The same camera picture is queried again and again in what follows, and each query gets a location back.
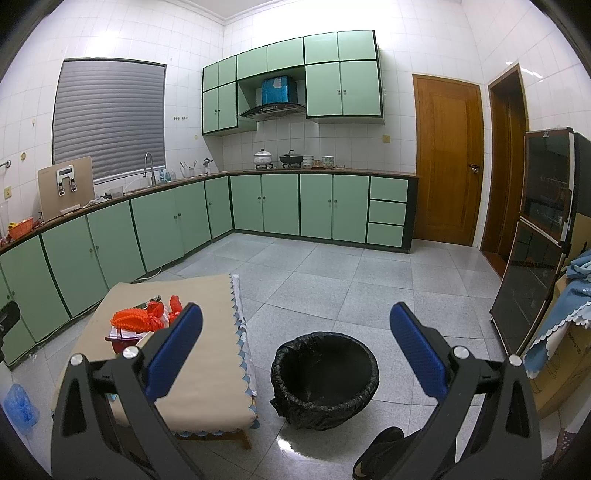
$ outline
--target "blue gripper pad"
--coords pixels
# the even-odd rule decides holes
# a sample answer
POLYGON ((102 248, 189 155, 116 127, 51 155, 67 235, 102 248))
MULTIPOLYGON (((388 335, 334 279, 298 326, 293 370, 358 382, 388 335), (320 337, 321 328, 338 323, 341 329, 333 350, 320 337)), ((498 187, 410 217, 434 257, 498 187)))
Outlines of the blue gripper pad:
POLYGON ((448 392, 446 366, 422 333, 421 327, 404 302, 392 306, 390 329, 394 338, 425 394, 441 403, 448 392))
MULTIPOLYGON (((144 393, 151 401, 165 397, 203 329, 201 308, 189 303, 173 322, 168 338, 147 366, 144 393)), ((146 346, 154 339, 148 340, 146 346)))

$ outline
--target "green cabinet door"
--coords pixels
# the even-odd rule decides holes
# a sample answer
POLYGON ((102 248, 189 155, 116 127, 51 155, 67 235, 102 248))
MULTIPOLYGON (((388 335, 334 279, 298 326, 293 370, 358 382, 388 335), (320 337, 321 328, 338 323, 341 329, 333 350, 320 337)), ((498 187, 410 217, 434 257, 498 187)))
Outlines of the green cabinet door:
POLYGON ((376 61, 344 61, 340 64, 343 115, 382 115, 376 61))
POLYGON ((341 115, 339 62, 306 65, 308 116, 341 115))
POLYGON ((203 133, 215 132, 217 130, 217 88, 203 92, 202 101, 203 133))
POLYGON ((323 61, 338 61, 339 47, 336 33, 321 33, 304 37, 306 64, 323 61))
POLYGON ((212 238, 232 230, 232 211, 230 210, 230 192, 228 177, 219 177, 205 181, 207 214, 212 238))
POLYGON ((148 272, 184 255, 172 190, 132 199, 131 207, 139 248, 148 272))
POLYGON ((300 175, 302 236, 332 237, 332 175, 300 175))
POLYGON ((223 59, 219 62, 217 85, 222 86, 236 81, 236 56, 223 59))
POLYGON ((267 46, 253 48, 236 56, 236 80, 267 71, 267 46))
POLYGON ((267 71, 297 67, 304 64, 304 43, 301 37, 267 45, 267 71))
POLYGON ((218 63, 208 65, 203 69, 203 91, 217 87, 218 63))
POLYGON ((261 186, 265 232, 299 235, 297 173, 262 175, 261 186))
POLYGON ((260 175, 230 177, 234 228, 262 232, 262 199, 260 175))
POLYGON ((86 218, 107 287, 132 282, 146 273, 129 202, 91 212, 86 218))
MULTIPOLYGON (((111 234, 116 235, 116 228, 111 234)), ((85 216, 43 232, 41 237, 61 296, 73 316, 107 295, 85 216)))
POLYGON ((374 32, 350 30, 339 32, 339 60, 375 60, 374 32))
POLYGON ((212 238, 207 222, 203 182, 175 188, 174 200, 183 239, 183 251, 188 253, 212 238))
POLYGON ((51 278, 39 236, 2 254, 0 264, 35 341, 39 342, 69 320, 51 278))
POLYGON ((333 176, 333 239, 365 243, 369 177, 333 176))
POLYGON ((236 82, 233 82, 217 89, 217 128, 223 130, 237 126, 236 82))

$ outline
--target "tiled floor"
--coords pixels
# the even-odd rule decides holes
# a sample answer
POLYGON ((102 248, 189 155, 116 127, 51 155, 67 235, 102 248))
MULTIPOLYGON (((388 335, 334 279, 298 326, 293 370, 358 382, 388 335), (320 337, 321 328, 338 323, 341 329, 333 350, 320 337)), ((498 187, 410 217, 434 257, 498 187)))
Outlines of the tiled floor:
MULTIPOLYGON (((163 271, 153 280, 238 273, 248 339, 256 365, 261 428, 249 430, 253 449, 236 441, 183 442, 216 480, 349 479, 352 466, 387 426, 406 434, 421 428, 435 402, 416 380, 388 326, 393 303, 406 302, 451 345, 477 357, 501 359, 488 314, 499 278, 475 248, 414 241, 410 255, 233 233, 163 271), (269 370, 276 349, 299 335, 332 330, 351 335, 376 356, 380 385, 369 405, 325 432, 296 430, 269 400, 269 370)), ((42 412, 30 444, 49 466, 49 402, 72 342, 86 323, 74 325, 13 373, 42 412)), ((482 398, 475 398, 457 438, 458 455, 470 436, 482 398)), ((543 422, 544 453, 556 445, 559 420, 543 422)))

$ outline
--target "black garbage bag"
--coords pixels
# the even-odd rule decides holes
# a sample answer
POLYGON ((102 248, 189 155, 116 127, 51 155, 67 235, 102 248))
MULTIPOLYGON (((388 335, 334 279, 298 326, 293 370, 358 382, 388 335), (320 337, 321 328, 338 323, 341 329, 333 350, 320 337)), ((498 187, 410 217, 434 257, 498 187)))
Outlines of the black garbage bag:
POLYGON ((360 341, 336 332, 302 335, 277 349, 271 405, 297 429, 327 430, 358 414, 378 389, 378 363, 360 341))

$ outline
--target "drawer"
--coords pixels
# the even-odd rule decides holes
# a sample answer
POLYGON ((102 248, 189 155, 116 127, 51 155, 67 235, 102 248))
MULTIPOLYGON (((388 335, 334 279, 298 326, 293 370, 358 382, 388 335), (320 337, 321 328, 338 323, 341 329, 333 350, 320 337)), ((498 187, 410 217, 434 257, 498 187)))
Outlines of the drawer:
POLYGON ((404 225, 406 216, 406 203, 369 201, 369 221, 377 223, 389 223, 391 225, 404 225))
POLYGON ((402 246, 403 232, 404 227, 402 226, 368 223, 368 243, 400 247, 402 246))
POLYGON ((371 177, 369 198, 376 200, 407 201, 408 180, 371 177))

